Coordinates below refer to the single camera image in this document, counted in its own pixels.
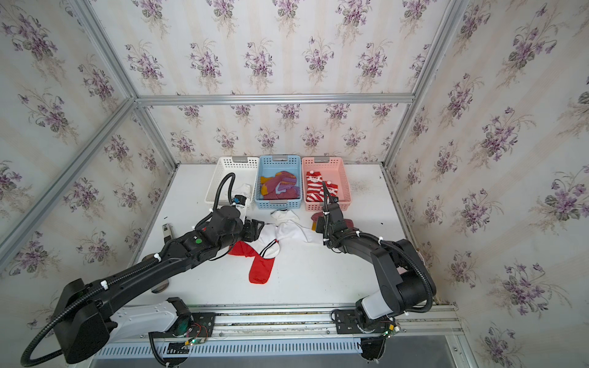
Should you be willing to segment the white sock with black stripes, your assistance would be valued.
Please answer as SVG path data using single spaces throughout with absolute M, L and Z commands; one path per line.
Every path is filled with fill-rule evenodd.
M 279 254 L 280 245 L 275 225 L 267 224 L 263 227 L 256 241 L 255 249 L 263 259 L 274 259 Z

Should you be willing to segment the red white striped santa sock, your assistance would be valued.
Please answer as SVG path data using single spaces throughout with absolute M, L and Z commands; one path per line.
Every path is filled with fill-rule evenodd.
M 325 199 L 323 177 L 319 171 L 310 170 L 306 173 L 307 202 L 323 202 Z

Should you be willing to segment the small white ankle sock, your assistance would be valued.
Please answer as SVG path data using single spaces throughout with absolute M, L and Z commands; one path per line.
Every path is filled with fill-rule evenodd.
M 247 199 L 251 199 L 252 193 L 253 193 L 252 186 L 247 183 L 244 183 L 236 188 L 233 188 L 232 197 L 243 196 Z

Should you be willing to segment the purple yellow sock front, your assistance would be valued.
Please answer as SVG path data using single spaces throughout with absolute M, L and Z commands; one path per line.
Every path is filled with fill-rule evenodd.
M 282 182 L 282 176 L 265 177 L 260 179 L 261 189 L 260 193 L 263 197 L 276 194 L 276 188 Z

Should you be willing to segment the purple yellow sock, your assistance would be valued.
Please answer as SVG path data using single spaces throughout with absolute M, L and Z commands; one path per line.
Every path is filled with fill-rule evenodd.
M 261 189 L 260 193 L 263 197 L 276 194 L 276 188 L 282 182 L 282 176 L 265 177 L 260 179 Z
M 323 217 L 323 212 L 320 212 L 320 213 L 314 213 L 314 214 L 311 216 L 311 220 L 312 220 L 312 226 L 311 226 L 311 229 L 312 229 L 313 231 L 316 231 L 316 230 L 317 230 L 317 228 L 318 228 L 318 221 L 319 221 L 319 219 L 320 219 L 320 218 L 322 218 L 322 217 Z M 354 222 L 353 222 L 351 219 L 345 219 L 345 223 L 346 223 L 346 227 L 348 227 L 348 228 L 354 228 Z

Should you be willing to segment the purple striped sock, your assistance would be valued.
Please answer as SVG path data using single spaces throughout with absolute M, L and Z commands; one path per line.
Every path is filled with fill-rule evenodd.
M 282 176 L 282 182 L 280 182 L 279 186 L 276 188 L 276 194 L 266 197 L 262 196 L 264 200 L 300 199 L 301 188 L 298 184 L 298 178 L 294 174 L 281 171 L 274 176 Z

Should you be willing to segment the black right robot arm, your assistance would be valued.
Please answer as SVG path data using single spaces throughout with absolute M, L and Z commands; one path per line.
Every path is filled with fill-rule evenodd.
M 388 241 L 349 227 L 338 198 L 329 193 L 326 182 L 322 185 L 325 195 L 316 232 L 322 235 L 324 246 L 370 262 L 376 274 L 378 291 L 356 302 L 358 325 L 366 328 L 383 317 L 429 312 L 437 287 L 414 245 L 406 239 Z

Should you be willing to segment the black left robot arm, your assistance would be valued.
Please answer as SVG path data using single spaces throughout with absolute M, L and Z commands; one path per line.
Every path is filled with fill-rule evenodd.
M 121 330 L 114 316 L 130 301 L 165 280 L 221 259 L 219 251 L 231 251 L 237 242 L 256 240 L 263 224 L 247 219 L 247 198 L 233 193 L 235 180 L 234 173 L 226 174 L 212 211 L 194 230 L 165 242 L 147 260 L 89 284 L 77 279 L 66 285 L 52 319 L 24 349 L 21 365 L 38 366 L 60 356 L 69 364 L 87 360 Z

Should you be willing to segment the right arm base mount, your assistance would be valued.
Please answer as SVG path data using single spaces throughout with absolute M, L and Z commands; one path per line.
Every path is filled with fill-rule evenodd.
M 377 319 L 369 319 L 358 309 L 334 309 L 331 311 L 331 321 L 335 324 L 337 334 L 379 334 L 394 335 L 400 328 L 393 317 L 386 315 Z

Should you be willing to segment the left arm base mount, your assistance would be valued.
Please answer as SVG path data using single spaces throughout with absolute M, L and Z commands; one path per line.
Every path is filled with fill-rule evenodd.
M 154 332 L 155 339 L 182 338 L 190 340 L 190 344 L 204 343 L 213 336 L 216 321 L 216 314 L 192 313 L 191 317 L 181 317 L 175 322 L 170 330 L 166 332 Z

